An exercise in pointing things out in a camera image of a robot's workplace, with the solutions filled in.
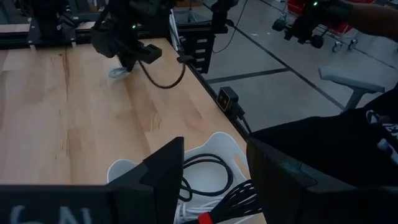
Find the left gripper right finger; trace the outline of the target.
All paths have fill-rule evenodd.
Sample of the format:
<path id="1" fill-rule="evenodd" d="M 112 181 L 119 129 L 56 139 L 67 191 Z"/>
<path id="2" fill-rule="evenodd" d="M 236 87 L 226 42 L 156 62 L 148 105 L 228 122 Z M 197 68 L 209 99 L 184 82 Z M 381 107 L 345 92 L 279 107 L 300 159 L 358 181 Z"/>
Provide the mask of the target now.
<path id="1" fill-rule="evenodd" d="M 266 222 L 300 223 L 306 191 L 317 185 L 302 163 L 253 138 L 247 142 L 247 162 Z"/>

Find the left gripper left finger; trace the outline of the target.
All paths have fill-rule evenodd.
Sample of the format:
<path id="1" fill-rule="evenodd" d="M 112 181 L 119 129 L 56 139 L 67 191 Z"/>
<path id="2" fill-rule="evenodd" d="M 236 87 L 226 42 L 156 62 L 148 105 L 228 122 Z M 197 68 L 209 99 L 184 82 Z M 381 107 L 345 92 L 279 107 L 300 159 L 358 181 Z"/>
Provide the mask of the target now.
<path id="1" fill-rule="evenodd" d="M 184 138 L 176 137 L 135 168 L 112 180 L 115 223 L 173 223 L 182 183 Z"/>

